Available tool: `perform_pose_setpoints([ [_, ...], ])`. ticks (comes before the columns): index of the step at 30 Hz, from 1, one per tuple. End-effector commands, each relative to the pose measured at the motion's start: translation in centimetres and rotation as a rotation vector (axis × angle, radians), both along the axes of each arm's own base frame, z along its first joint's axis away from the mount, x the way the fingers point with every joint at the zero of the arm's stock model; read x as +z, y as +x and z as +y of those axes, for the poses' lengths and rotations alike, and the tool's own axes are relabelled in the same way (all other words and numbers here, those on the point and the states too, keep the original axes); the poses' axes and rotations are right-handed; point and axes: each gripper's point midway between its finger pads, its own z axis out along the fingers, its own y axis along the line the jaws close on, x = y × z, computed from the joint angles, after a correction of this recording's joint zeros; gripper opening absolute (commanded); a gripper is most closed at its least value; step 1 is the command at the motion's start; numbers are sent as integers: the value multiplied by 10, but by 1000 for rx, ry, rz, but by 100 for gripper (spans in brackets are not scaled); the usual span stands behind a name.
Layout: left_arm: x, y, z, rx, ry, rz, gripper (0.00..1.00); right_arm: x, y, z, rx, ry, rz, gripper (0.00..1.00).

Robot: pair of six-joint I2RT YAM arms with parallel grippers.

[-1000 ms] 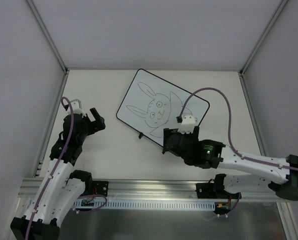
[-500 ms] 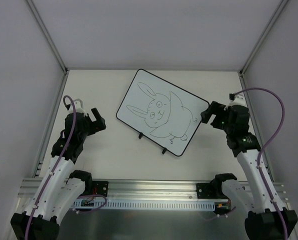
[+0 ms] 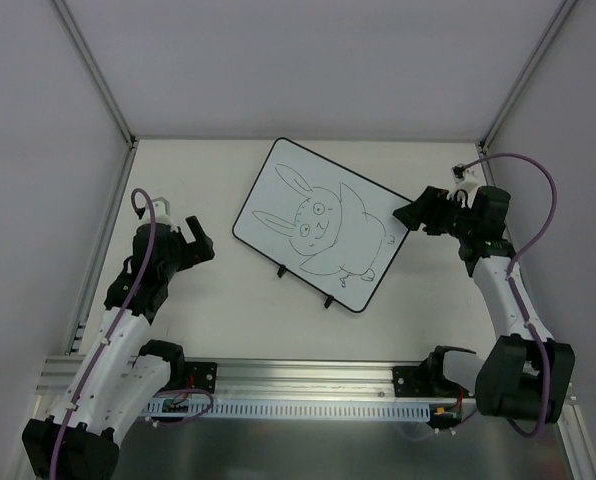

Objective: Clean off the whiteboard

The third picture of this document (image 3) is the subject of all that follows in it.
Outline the whiteboard with rabbit drawing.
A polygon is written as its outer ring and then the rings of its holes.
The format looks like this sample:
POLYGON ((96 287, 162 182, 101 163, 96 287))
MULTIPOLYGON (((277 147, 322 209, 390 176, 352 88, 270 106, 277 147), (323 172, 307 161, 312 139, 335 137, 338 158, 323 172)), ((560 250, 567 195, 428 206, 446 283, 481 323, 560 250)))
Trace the whiteboard with rabbit drawing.
POLYGON ((276 139, 233 236, 353 313, 363 312, 404 244, 403 196, 293 140, 276 139))

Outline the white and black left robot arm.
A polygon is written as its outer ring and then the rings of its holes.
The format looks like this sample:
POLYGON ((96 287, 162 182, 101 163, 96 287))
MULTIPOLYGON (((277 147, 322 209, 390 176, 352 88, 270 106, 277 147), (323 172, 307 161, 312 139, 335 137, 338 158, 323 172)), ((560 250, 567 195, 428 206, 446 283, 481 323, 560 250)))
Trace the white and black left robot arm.
POLYGON ((23 430, 37 478, 111 478, 121 444, 148 402, 160 392, 191 391, 182 346, 145 338, 174 275, 215 256, 199 220, 186 223, 191 242, 164 214, 137 228, 132 254, 107 291, 94 345, 46 418, 29 420, 23 430))

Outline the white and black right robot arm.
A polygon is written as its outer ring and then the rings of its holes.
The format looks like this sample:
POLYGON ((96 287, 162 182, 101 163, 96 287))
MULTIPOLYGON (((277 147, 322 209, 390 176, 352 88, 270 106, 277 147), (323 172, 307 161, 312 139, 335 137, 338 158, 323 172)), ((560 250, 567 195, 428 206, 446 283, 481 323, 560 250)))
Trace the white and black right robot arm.
POLYGON ((429 186, 413 203, 394 211, 411 231, 458 240, 459 257, 497 336, 485 359, 468 349, 438 346, 412 377, 437 396, 456 388, 474 394, 484 416, 541 428, 561 415, 575 354, 554 339, 532 306, 513 260, 514 247, 503 237, 510 200, 506 191, 484 186, 466 205, 458 194, 429 186))

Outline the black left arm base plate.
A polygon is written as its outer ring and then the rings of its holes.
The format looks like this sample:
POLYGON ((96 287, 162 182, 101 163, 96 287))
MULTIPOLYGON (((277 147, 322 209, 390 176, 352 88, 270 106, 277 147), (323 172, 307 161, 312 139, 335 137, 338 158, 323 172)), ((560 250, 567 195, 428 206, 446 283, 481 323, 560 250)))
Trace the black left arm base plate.
POLYGON ((199 389, 215 393, 218 364, 209 361, 186 361, 179 380, 175 384, 181 389, 199 389))

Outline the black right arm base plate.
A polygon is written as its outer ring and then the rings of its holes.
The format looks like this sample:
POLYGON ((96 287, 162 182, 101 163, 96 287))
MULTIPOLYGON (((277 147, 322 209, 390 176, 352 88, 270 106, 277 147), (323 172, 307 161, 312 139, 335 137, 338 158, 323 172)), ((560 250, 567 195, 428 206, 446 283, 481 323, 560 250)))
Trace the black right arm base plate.
POLYGON ((396 398, 431 398, 437 396, 429 370, 425 366, 396 365, 392 368, 396 398))

